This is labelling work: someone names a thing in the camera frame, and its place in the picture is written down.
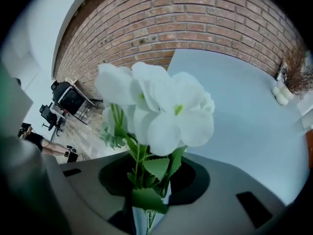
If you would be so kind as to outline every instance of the black chair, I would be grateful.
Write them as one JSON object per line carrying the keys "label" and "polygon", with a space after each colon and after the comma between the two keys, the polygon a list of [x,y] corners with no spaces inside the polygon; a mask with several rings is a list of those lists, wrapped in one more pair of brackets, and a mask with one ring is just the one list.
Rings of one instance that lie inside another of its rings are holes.
{"label": "black chair", "polygon": [[88,104],[81,112],[80,116],[77,117],[75,114],[79,108],[85,102],[85,99],[80,95],[68,82],[59,83],[53,91],[52,100],[62,108],[67,110],[76,119],[82,121],[84,115],[87,113],[88,109],[92,106]]}
{"label": "black chair", "polygon": [[49,126],[47,126],[45,125],[45,123],[43,123],[42,126],[47,127],[49,131],[51,131],[52,128],[55,126],[57,128],[56,135],[59,136],[58,131],[62,132],[60,127],[62,119],[58,121],[57,115],[52,113],[47,105],[42,105],[39,112],[41,113],[41,116],[50,124]]}
{"label": "black chair", "polygon": [[58,81],[54,81],[54,83],[51,85],[51,89],[52,91],[55,90],[55,88],[57,88],[57,86],[59,85],[60,83]]}

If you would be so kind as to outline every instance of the office chair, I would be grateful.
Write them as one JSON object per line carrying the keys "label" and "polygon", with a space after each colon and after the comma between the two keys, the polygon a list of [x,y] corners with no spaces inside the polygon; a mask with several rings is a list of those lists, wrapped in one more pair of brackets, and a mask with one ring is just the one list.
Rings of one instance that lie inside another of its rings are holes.
{"label": "office chair", "polygon": [[54,81],[54,83],[51,85],[51,89],[52,91],[55,90],[55,88],[57,88],[57,86],[59,85],[60,83],[58,81]]}
{"label": "office chair", "polygon": [[47,126],[45,125],[45,123],[43,123],[42,126],[47,127],[49,131],[51,131],[52,128],[55,126],[57,128],[56,135],[59,136],[58,131],[62,132],[60,127],[62,119],[60,119],[58,122],[57,115],[52,113],[47,105],[42,105],[39,112],[41,113],[41,116],[50,124],[50,126]]}

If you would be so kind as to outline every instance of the flower stem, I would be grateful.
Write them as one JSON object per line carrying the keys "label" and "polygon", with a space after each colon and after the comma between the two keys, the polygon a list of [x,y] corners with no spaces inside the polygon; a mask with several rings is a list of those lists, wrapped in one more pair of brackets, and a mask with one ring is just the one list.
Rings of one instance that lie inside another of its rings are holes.
{"label": "flower stem", "polygon": [[118,120],[118,125],[119,126],[122,126],[122,122],[121,122],[121,116],[120,116],[120,114],[119,114],[119,110],[118,110],[118,106],[117,106],[117,104],[115,104],[115,108],[116,108],[116,112],[117,112],[117,120]]}
{"label": "flower stem", "polygon": [[138,172],[138,160],[139,160],[140,144],[137,144],[137,159],[136,159],[136,168],[135,168],[135,183],[137,181],[137,172]]}
{"label": "flower stem", "polygon": [[115,121],[115,124],[118,125],[117,119],[116,119],[116,115],[115,115],[115,110],[114,110],[114,104],[111,104],[111,109],[112,109],[112,113],[113,113],[113,118]]}
{"label": "flower stem", "polygon": [[124,112],[123,112],[123,110],[122,110],[122,113],[121,113],[121,126],[123,125],[123,118],[124,118]]}

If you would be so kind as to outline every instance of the gray surface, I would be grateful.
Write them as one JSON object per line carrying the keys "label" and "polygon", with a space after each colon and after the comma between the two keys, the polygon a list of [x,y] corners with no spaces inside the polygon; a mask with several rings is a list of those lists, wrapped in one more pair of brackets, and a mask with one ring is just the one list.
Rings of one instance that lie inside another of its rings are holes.
{"label": "gray surface", "polygon": [[[125,154],[62,165],[63,171],[81,169],[82,173],[69,176],[67,180],[83,202],[103,219],[117,211],[116,205],[121,198],[104,193],[106,190],[99,187],[97,171]],[[194,154],[186,153],[185,157],[208,170],[211,180],[209,188],[193,204],[170,207],[152,235],[252,234],[255,231],[252,222],[236,198],[236,194],[246,191],[251,191],[273,216],[284,209],[284,204],[272,192],[242,170]]]}
{"label": "gray surface", "polygon": [[274,192],[285,204],[303,187],[308,151],[294,102],[279,105],[275,79],[245,61],[216,52],[177,49],[168,72],[185,71],[211,93],[215,133],[188,152],[235,165]]}
{"label": "gray surface", "polygon": [[[86,205],[85,200],[68,183],[55,157],[43,155],[43,160],[52,189],[67,217],[73,235],[126,234],[105,222],[101,216]],[[102,199],[98,204],[106,206],[108,203]]]}

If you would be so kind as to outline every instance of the white pot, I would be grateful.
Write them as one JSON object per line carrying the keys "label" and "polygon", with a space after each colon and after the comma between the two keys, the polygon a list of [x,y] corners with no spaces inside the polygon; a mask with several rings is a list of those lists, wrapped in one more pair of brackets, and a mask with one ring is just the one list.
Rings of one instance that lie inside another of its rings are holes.
{"label": "white pot", "polygon": [[[172,194],[171,183],[169,183],[166,196],[165,198],[162,199],[164,204],[168,204],[168,200],[171,194]],[[136,226],[136,235],[146,235],[148,217],[145,211],[141,208],[133,207],[133,216],[134,216],[134,223]],[[160,213],[156,214],[151,230],[153,230],[153,228],[162,220],[163,217],[164,217],[164,214],[160,214]]]}
{"label": "white pot", "polygon": [[288,104],[289,100],[293,99],[293,94],[289,91],[287,86],[282,80],[277,81],[277,86],[274,86],[272,93],[275,96],[277,102],[281,105]]}

